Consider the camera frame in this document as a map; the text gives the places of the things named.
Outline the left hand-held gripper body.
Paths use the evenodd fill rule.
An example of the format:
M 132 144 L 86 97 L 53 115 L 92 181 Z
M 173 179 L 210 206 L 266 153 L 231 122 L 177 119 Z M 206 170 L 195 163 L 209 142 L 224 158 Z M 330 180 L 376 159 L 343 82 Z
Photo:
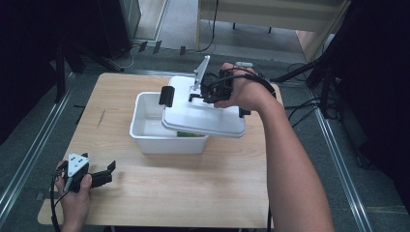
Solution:
M 89 161 L 87 153 L 81 155 L 69 154 L 63 192 L 79 192 L 82 178 L 88 173 Z

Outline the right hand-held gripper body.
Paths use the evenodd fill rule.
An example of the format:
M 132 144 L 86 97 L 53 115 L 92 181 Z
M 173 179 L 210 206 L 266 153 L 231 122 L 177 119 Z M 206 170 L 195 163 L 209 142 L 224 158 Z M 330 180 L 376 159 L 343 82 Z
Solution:
M 206 72 L 210 56 L 206 55 L 194 71 L 195 78 L 192 86 L 193 94 L 200 94 L 206 103 L 227 101 L 233 91 L 233 80 L 226 71 L 219 70 L 218 74 Z

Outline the white box lid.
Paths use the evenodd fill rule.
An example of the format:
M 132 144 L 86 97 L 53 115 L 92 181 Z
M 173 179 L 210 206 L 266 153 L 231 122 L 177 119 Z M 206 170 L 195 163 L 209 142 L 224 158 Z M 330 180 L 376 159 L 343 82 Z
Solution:
M 184 131 L 213 136 L 242 137 L 246 131 L 246 120 L 239 116 L 239 107 L 214 108 L 200 98 L 190 100 L 191 94 L 200 94 L 194 88 L 195 79 L 173 76 L 168 85 L 174 88 L 172 106 L 165 106 L 162 124 L 173 131 Z

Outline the white plastic storage box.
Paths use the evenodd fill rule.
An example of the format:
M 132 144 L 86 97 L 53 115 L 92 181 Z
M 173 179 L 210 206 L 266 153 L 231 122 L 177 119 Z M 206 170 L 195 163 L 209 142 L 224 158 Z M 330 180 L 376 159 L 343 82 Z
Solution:
M 135 99 L 130 136 L 143 154 L 201 154 L 207 135 L 179 136 L 162 125 L 159 92 L 142 92 Z

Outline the person's right hand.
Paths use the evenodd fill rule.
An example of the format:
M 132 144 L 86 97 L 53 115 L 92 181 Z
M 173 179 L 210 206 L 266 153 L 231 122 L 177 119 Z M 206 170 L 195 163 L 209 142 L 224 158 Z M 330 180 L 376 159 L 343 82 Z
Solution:
M 215 102 L 214 107 L 239 106 L 244 110 L 256 111 L 259 114 L 275 108 L 282 109 L 282 105 L 262 84 L 244 78 L 245 74 L 255 74 L 252 68 L 242 68 L 234 64 L 224 63 L 221 69 L 233 75 L 239 75 L 239 78 L 234 80 L 231 97 L 227 101 Z

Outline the person's left hand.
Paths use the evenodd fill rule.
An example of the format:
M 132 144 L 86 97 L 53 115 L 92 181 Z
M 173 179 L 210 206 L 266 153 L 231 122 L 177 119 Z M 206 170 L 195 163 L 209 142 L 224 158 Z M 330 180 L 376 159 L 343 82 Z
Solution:
M 81 181 L 79 192 L 69 191 L 61 200 L 63 209 L 63 224 L 77 223 L 85 224 L 90 206 L 90 188 L 92 185 L 92 177 L 86 174 Z

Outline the light wooden cabinet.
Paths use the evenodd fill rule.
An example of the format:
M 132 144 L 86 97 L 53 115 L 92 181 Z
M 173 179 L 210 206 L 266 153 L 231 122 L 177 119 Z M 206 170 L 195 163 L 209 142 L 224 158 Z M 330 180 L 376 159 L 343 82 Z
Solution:
M 295 30 L 308 62 L 345 18 L 351 0 L 197 0 L 196 47 L 202 19 Z

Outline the black stand base bar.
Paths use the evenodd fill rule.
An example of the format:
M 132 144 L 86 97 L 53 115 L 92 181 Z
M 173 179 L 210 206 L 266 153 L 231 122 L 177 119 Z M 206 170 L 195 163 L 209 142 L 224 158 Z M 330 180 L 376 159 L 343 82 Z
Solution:
M 68 44 L 77 52 L 91 58 L 93 61 L 97 62 L 98 64 L 102 65 L 103 67 L 107 68 L 110 71 L 122 73 L 124 71 L 123 68 L 116 67 L 112 62 L 105 61 L 102 57 L 98 56 L 97 54 L 93 53 L 89 49 L 81 46 L 80 44 L 68 41 Z

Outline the black metal stand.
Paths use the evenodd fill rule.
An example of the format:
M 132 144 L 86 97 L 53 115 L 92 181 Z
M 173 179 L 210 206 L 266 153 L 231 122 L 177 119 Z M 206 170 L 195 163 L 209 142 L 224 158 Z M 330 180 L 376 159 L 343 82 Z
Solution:
M 328 113 L 328 99 L 330 94 L 330 86 L 333 76 L 332 60 L 333 53 L 337 49 L 341 41 L 341 35 L 336 32 L 332 40 L 329 42 L 326 49 L 322 51 L 322 54 L 313 61 L 301 66 L 300 68 L 291 71 L 280 77 L 271 78 L 272 82 L 281 83 L 296 77 L 299 74 L 310 71 L 310 75 L 306 80 L 306 86 L 309 89 L 316 88 L 319 84 L 322 84 L 322 91 L 319 97 L 319 109 L 322 115 L 326 119 L 330 119 L 331 116 Z

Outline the aluminium floor rail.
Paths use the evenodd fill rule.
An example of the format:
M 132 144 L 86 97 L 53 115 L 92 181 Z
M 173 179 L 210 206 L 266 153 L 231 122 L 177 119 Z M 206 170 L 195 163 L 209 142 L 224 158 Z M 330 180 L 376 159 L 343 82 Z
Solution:
M 330 151 L 330 155 L 336 168 L 337 175 L 340 179 L 344 195 L 349 204 L 349 210 L 356 221 L 359 232 L 373 232 L 366 209 L 352 181 L 348 168 L 343 159 L 342 152 L 339 149 L 333 130 L 329 124 L 329 120 L 326 119 L 320 111 L 316 112 L 316 118 Z
M 58 122 L 76 77 L 70 72 L 66 77 L 66 92 L 58 102 L 46 94 L 16 131 L 0 145 L 0 228 L 20 195 L 28 176 Z

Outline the black stand post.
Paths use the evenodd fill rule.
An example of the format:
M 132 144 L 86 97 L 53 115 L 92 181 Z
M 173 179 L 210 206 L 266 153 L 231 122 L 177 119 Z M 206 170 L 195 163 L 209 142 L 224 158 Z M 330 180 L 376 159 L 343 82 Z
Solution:
M 65 77 L 65 60 L 64 60 L 64 44 L 59 42 L 56 48 L 56 98 L 55 102 L 63 99 L 66 93 L 66 77 Z

